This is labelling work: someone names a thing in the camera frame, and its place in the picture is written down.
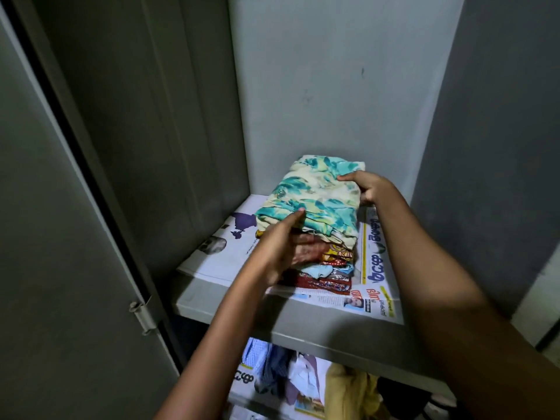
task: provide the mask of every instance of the teal floral fabric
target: teal floral fabric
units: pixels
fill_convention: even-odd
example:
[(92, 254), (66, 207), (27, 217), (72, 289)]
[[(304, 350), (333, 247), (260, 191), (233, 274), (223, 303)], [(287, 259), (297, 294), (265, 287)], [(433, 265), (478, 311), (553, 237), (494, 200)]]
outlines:
[(360, 189), (356, 183), (338, 181), (337, 177), (364, 169), (363, 162), (348, 162), (338, 157), (301, 157), (256, 212), (259, 230), (303, 207), (307, 211), (304, 231), (352, 250), (358, 236), (356, 213)]

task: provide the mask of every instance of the door hinge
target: door hinge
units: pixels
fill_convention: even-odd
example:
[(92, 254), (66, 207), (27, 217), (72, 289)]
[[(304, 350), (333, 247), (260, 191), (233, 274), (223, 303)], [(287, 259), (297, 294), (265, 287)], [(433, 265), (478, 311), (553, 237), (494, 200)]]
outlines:
[(128, 312), (132, 312), (142, 326), (142, 334), (144, 336), (150, 334), (152, 330), (157, 329), (157, 325), (161, 321), (161, 318), (155, 315), (154, 310), (152, 309), (153, 303), (150, 304), (151, 301), (152, 297), (150, 297), (146, 303), (133, 302), (128, 308)]

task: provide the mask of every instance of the purple map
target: purple map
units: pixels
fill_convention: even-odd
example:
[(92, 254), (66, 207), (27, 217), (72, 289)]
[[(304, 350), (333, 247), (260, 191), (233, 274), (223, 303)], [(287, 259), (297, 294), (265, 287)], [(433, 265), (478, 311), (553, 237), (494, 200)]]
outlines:
[(250, 227), (256, 227), (256, 216), (243, 214), (241, 212), (233, 212), (231, 214), (235, 218), (235, 230), (231, 233), (234, 235), (235, 239), (241, 239), (241, 234)]

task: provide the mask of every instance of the hand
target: hand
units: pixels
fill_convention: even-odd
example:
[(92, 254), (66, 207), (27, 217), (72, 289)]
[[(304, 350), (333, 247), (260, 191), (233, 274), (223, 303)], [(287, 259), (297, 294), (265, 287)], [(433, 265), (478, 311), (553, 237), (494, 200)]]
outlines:
[(355, 182), (362, 190), (360, 195), (361, 204), (375, 203), (382, 188), (394, 187), (393, 183), (387, 178), (366, 171), (355, 171), (350, 174), (339, 175), (337, 180)]
[(291, 234), (292, 228), (304, 218), (305, 210), (293, 212), (284, 220), (267, 228), (246, 262), (247, 267), (263, 269), (267, 286), (275, 285), (282, 273), (292, 265), (319, 261), (329, 244), (311, 234)]

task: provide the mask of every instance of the stack of folded clothes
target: stack of folded clothes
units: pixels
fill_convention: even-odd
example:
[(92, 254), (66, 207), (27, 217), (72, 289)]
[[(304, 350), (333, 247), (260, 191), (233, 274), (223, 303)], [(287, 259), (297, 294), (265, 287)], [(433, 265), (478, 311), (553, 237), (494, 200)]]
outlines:
[(364, 169), (363, 162), (348, 162), (328, 156), (302, 156), (255, 213), (256, 236), (261, 237), (269, 225), (276, 224), (299, 208), (305, 208), (301, 231), (330, 243), (321, 263), (287, 270), (279, 284), (325, 289), (340, 295), (350, 293), (354, 247), (358, 239), (356, 223), (360, 188), (351, 181), (338, 181), (337, 177)]

